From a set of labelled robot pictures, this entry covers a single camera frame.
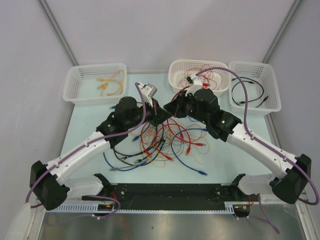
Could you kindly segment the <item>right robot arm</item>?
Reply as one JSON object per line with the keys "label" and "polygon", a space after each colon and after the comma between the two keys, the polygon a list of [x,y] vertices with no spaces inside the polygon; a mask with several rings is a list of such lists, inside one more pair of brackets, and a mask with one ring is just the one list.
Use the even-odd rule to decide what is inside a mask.
{"label": "right robot arm", "polygon": [[164,109],[175,118],[187,116],[205,124],[214,139],[220,139],[245,151],[267,167],[271,174],[240,174],[230,188],[231,196],[242,201],[248,195],[274,194],[295,204],[311,177],[311,159],[295,156],[255,135],[242,120],[220,108],[218,98],[209,89],[195,93],[183,90]]}

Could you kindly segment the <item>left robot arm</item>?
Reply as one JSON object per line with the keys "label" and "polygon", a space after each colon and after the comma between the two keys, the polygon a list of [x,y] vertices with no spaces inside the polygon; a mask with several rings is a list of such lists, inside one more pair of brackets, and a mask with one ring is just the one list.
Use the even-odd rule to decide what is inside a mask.
{"label": "left robot arm", "polygon": [[35,162],[30,170],[30,192],[48,211],[59,207],[68,199],[96,196],[105,200],[111,188],[100,173],[87,179],[70,181],[70,176],[85,166],[95,156],[114,148],[144,123],[157,126],[172,116],[152,98],[142,106],[133,97],[123,97],[114,110],[96,130],[79,146],[47,163]]}

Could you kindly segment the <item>middle white plastic basket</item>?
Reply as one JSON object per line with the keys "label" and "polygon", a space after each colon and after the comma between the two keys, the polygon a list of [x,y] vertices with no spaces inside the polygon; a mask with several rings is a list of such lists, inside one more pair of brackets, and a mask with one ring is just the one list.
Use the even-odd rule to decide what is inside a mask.
{"label": "middle white plastic basket", "polygon": [[[176,93],[188,86],[187,77],[212,67],[227,68],[218,61],[179,59],[171,63],[168,72],[168,81]],[[210,89],[216,96],[221,96],[229,88],[230,73],[221,69],[206,71],[198,77],[205,88]]]}

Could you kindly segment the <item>white plastic basket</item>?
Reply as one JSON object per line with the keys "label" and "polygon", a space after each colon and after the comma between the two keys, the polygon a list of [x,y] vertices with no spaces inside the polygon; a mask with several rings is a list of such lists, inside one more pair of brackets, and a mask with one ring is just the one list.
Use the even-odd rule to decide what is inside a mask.
{"label": "white plastic basket", "polygon": [[[171,63],[168,72],[168,81],[176,93],[188,86],[187,77],[212,67],[227,68],[218,61],[179,59]],[[210,89],[216,96],[221,96],[229,88],[230,73],[221,69],[206,71],[198,77],[205,88]]]}
{"label": "white plastic basket", "polygon": [[278,82],[274,68],[270,64],[234,60],[228,64],[228,68],[243,81],[241,83],[236,76],[230,75],[229,101],[233,111],[245,110],[243,87],[247,92],[248,114],[265,116],[281,110]]}
{"label": "white plastic basket", "polygon": [[62,98],[75,105],[117,103],[126,94],[124,63],[78,65],[69,69]]}

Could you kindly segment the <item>left white plastic basket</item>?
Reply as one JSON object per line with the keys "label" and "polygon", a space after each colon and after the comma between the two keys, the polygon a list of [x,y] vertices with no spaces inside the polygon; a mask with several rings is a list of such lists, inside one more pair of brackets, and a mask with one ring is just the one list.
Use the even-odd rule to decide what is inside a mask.
{"label": "left white plastic basket", "polygon": [[75,105],[117,103],[126,94],[124,63],[78,65],[69,69],[62,98]]}

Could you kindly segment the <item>right white plastic basket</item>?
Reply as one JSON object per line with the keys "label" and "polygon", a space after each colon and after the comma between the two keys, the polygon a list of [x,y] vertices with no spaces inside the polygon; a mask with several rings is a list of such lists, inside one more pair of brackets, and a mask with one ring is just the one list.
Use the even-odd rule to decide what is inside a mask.
{"label": "right white plastic basket", "polygon": [[265,116],[281,110],[278,82],[274,68],[270,64],[234,60],[228,64],[228,68],[243,81],[241,83],[236,76],[230,75],[229,101],[233,111],[245,110],[243,87],[247,92],[248,114]]}

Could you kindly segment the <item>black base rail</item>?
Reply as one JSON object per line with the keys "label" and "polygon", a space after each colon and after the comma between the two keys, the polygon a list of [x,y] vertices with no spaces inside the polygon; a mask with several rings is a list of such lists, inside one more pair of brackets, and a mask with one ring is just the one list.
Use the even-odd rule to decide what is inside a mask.
{"label": "black base rail", "polygon": [[114,183],[98,195],[116,196],[128,211],[214,211],[225,210],[226,202],[252,200],[234,184],[218,183]]}

